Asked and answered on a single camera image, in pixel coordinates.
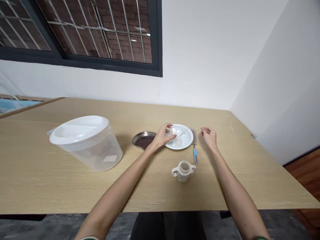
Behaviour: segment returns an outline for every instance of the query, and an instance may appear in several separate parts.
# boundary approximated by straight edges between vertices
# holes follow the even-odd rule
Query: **window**
[[[161,0],[0,0],[0,59],[162,77]]]

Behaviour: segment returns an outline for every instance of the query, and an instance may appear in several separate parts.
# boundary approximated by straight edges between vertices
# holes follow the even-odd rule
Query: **white bowl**
[[[172,128],[175,128],[177,131],[177,136],[167,143],[166,147],[173,150],[181,150],[186,147],[189,147],[193,141],[192,131],[184,125],[174,124]]]

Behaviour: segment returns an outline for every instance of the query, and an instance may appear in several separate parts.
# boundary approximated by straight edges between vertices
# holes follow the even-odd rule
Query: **metal window bars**
[[[12,24],[9,22],[9,19],[19,20],[19,22],[22,24],[23,28],[26,30],[27,34],[30,36],[30,38],[32,39],[32,41],[34,42],[34,44],[37,46],[37,48],[38,48],[39,50],[41,50],[39,44],[35,41],[35,39],[33,38],[32,34],[28,31],[28,29],[26,28],[25,24],[22,22],[22,21],[31,21],[31,22],[33,22],[33,20],[32,20],[31,18],[22,18],[22,17],[18,16],[18,14],[16,13],[16,11],[15,11],[15,10],[13,9],[13,7],[10,5],[10,2],[9,2],[8,0],[5,0],[5,1],[6,1],[7,4],[9,5],[9,7],[10,7],[10,9],[12,10],[12,12],[14,13],[15,17],[13,17],[13,16],[6,16],[6,15],[2,12],[2,10],[0,9],[0,18],[4,18],[4,19],[7,21],[7,23],[8,23],[9,26],[11,27],[11,29],[15,32],[15,34],[16,34],[16,35],[18,36],[18,38],[20,39],[20,41],[24,44],[24,46],[25,46],[27,49],[29,49],[29,47],[28,47],[27,44],[24,42],[24,40],[22,39],[22,37],[19,35],[19,33],[16,31],[16,29],[12,26]],[[79,36],[79,39],[80,39],[80,41],[81,41],[81,43],[82,43],[82,46],[83,46],[83,48],[84,48],[87,56],[89,56],[88,50],[87,50],[86,47],[85,47],[85,44],[84,44],[84,42],[83,42],[83,39],[81,38],[81,35],[80,35],[78,29],[88,29],[88,30],[89,30],[90,35],[91,35],[91,38],[92,38],[92,41],[93,41],[93,44],[94,44],[94,46],[95,46],[95,48],[96,48],[96,50],[97,50],[97,53],[98,53],[99,57],[100,57],[100,53],[99,53],[99,51],[98,51],[98,48],[97,48],[97,45],[96,45],[96,42],[95,42],[95,40],[94,40],[94,37],[93,37],[93,35],[92,35],[91,30],[99,30],[99,31],[101,32],[101,34],[102,34],[102,39],[103,39],[103,41],[104,41],[104,44],[105,44],[105,47],[106,47],[106,50],[107,50],[107,53],[108,53],[109,58],[113,58],[113,57],[112,57],[112,54],[111,54],[111,49],[110,49],[110,46],[109,46],[109,43],[108,43],[108,39],[107,39],[107,37],[106,37],[106,33],[105,33],[105,32],[115,33],[115,34],[116,34],[116,38],[117,38],[117,42],[118,42],[118,45],[119,45],[120,55],[121,55],[121,59],[122,59],[122,60],[123,60],[123,54],[122,54],[122,49],[121,49],[121,45],[120,45],[118,33],[128,35],[128,37],[129,37],[129,43],[130,43],[130,50],[131,50],[131,54],[132,54],[132,59],[133,59],[133,61],[134,61],[134,54],[133,54],[133,48],[132,48],[132,43],[131,43],[131,37],[130,37],[130,35],[140,36],[140,37],[141,37],[141,45],[142,45],[142,53],[143,53],[143,61],[146,62],[146,61],[145,61],[144,45],[143,45],[143,38],[142,38],[142,36],[147,36],[147,37],[149,37],[150,34],[142,33],[142,30],[141,30],[141,21],[140,21],[140,11],[139,11],[139,2],[138,2],[138,0],[136,0],[136,2],[137,2],[137,11],[138,11],[138,20],[139,20],[139,30],[140,30],[140,32],[130,32],[130,31],[129,31],[128,20],[127,20],[126,9],[125,9],[125,3],[124,3],[123,0],[122,0],[122,6],[123,6],[123,12],[124,12],[124,17],[125,17],[125,22],[126,22],[127,31],[118,30],[118,29],[116,28],[116,24],[115,24],[115,20],[114,20],[114,17],[113,17],[112,8],[111,8],[111,4],[110,4],[110,1],[109,1],[109,0],[107,0],[107,2],[108,2],[108,7],[109,7],[109,10],[110,10],[110,15],[111,15],[111,18],[112,18],[112,22],[113,22],[113,25],[114,25],[114,29],[108,29],[108,28],[106,28],[106,27],[104,27],[104,26],[102,25],[101,16],[100,16],[100,14],[99,14],[99,10],[98,10],[98,7],[97,7],[97,5],[96,5],[96,1],[95,1],[95,0],[92,0],[91,3],[92,3],[92,7],[93,7],[93,11],[94,11],[94,14],[95,14],[95,17],[96,17],[96,21],[97,21],[98,27],[89,26],[89,23],[88,23],[87,18],[86,18],[86,16],[85,16],[85,13],[84,13],[84,10],[83,10],[83,8],[82,8],[82,5],[81,5],[80,0],[78,0],[78,3],[79,3],[79,6],[80,6],[82,15],[83,15],[83,17],[84,17],[84,20],[85,20],[85,22],[86,22],[86,26],[77,25],[77,24],[75,23],[75,21],[74,21],[74,19],[73,19],[73,16],[72,16],[72,14],[71,14],[71,12],[70,12],[70,9],[69,9],[69,7],[68,7],[68,5],[67,5],[66,0],[63,0],[63,2],[64,2],[64,4],[65,4],[65,6],[66,6],[66,9],[67,9],[67,11],[68,11],[68,14],[69,14],[69,16],[70,16],[70,19],[71,19],[72,23],[68,23],[68,22],[62,21],[62,20],[60,19],[59,15],[58,15],[58,12],[56,11],[53,3],[52,3],[52,1],[51,1],[51,0],[48,0],[48,2],[49,2],[49,4],[50,4],[50,6],[51,6],[51,8],[52,8],[52,10],[53,10],[53,12],[54,12],[54,14],[55,14],[55,16],[56,16],[56,18],[57,18],[58,21],[47,21],[47,22],[48,22],[49,24],[55,24],[55,25],[61,26],[61,28],[62,28],[62,30],[63,30],[63,33],[64,33],[64,35],[66,36],[66,39],[67,39],[68,43],[70,44],[70,46],[71,46],[71,48],[72,48],[72,50],[73,50],[73,52],[74,52],[75,54],[77,54],[77,51],[76,51],[76,49],[74,48],[74,46],[73,46],[73,44],[72,44],[72,41],[71,41],[71,39],[70,39],[67,31],[65,30],[64,26],[72,26],[72,27],[74,27],[74,28],[76,29],[76,32],[77,32],[77,34],[78,34],[78,36]],[[16,44],[12,41],[12,39],[8,36],[8,34],[3,30],[3,28],[2,28],[1,26],[0,26],[0,31],[5,35],[5,37],[9,40],[9,42],[10,42],[14,47],[17,47]]]

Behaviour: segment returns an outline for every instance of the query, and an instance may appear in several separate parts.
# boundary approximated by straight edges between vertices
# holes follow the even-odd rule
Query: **clear plastic bucket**
[[[76,118],[61,124],[48,134],[51,143],[98,172],[113,168],[123,155],[109,120],[104,117]]]

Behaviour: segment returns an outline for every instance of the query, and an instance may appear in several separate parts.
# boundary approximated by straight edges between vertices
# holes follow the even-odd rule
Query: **person's left hand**
[[[174,139],[177,136],[176,134],[169,137],[166,133],[166,128],[171,128],[171,126],[172,126],[171,123],[163,124],[160,127],[158,133],[156,134],[154,140],[152,141],[152,143],[150,145],[153,146],[157,150],[160,147],[162,147],[163,145],[166,145],[172,139]]]

